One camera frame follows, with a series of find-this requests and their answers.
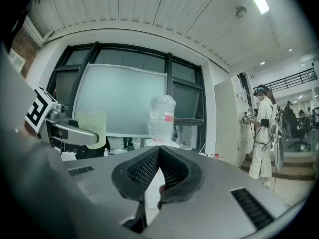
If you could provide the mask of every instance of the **brick wall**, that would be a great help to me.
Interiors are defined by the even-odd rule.
[[[25,60],[21,74],[24,78],[26,78],[30,66],[34,61],[37,52],[40,50],[40,47],[32,40],[22,27],[13,39],[11,49]]]

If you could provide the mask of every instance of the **window frame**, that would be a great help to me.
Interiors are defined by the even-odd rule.
[[[84,58],[82,64],[78,65],[66,65],[67,60],[71,56],[72,52],[75,50],[81,49],[89,49],[88,54]],[[204,79],[201,66],[195,65],[191,62],[188,62],[184,59],[178,58],[173,56],[171,53],[164,53],[161,51],[139,47],[135,45],[128,45],[128,44],[119,44],[119,43],[90,43],[90,44],[81,44],[81,45],[74,45],[74,46],[67,46],[66,49],[63,51],[61,57],[59,58],[58,62],[55,65],[55,68],[50,76],[47,91],[53,95],[54,90],[56,88],[56,79],[59,72],[66,72],[66,71],[77,71],[77,76],[75,78],[74,84],[72,86],[72,91],[70,94],[69,105],[67,109],[67,116],[71,117],[74,102],[76,98],[76,93],[80,85],[81,78],[83,76],[84,70],[88,63],[94,63],[98,54],[103,49],[112,49],[112,50],[125,50],[129,52],[135,52],[140,54],[146,54],[149,56],[154,57],[162,57],[165,59],[164,64],[164,73],[167,74],[167,83],[166,83],[166,94],[173,97],[173,86],[174,84],[183,85],[187,88],[193,88],[199,90],[200,98],[198,100],[202,100],[202,102],[197,103],[197,109],[199,109],[199,105],[201,106],[200,109],[202,111],[203,118],[202,119],[184,119],[184,118],[174,118],[174,125],[196,125],[200,126],[197,130],[197,149],[201,149],[205,142],[206,142],[206,99],[205,99],[205,87],[204,87]],[[172,76],[172,62],[176,62],[182,65],[191,68],[195,72],[195,79],[196,83],[186,81],[184,79],[180,79],[177,77]]]

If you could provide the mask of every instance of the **ceiling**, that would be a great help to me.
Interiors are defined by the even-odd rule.
[[[293,0],[266,1],[270,10],[261,14],[253,0],[35,0],[29,16],[43,36],[54,31],[49,40],[79,31],[78,26],[89,30],[135,22],[134,30],[147,26],[158,35],[191,41],[192,48],[238,73],[318,46]],[[236,6],[247,13],[236,17]]]
[[[315,94],[319,95],[319,87],[315,88]],[[304,101],[308,101],[308,100],[313,99],[313,95],[312,95],[311,90],[306,90],[306,91],[294,93],[292,95],[288,95],[288,96],[284,96],[284,97],[280,97],[280,98],[276,98],[276,93],[274,95],[275,95],[276,102],[278,103],[279,106],[285,106],[288,101],[290,101],[291,103],[293,103],[294,101],[297,101],[296,102],[296,104],[297,104],[300,102],[304,102]]]

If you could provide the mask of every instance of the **plastic bottle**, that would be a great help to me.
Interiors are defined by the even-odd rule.
[[[168,95],[151,100],[151,118],[148,123],[150,136],[155,140],[170,140],[173,134],[176,102]]]
[[[109,155],[108,149],[104,149],[104,153],[103,154],[104,154],[105,157],[107,157]]]

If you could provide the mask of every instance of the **red label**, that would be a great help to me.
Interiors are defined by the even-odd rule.
[[[174,121],[173,116],[165,115],[165,121],[166,122],[173,122]]]

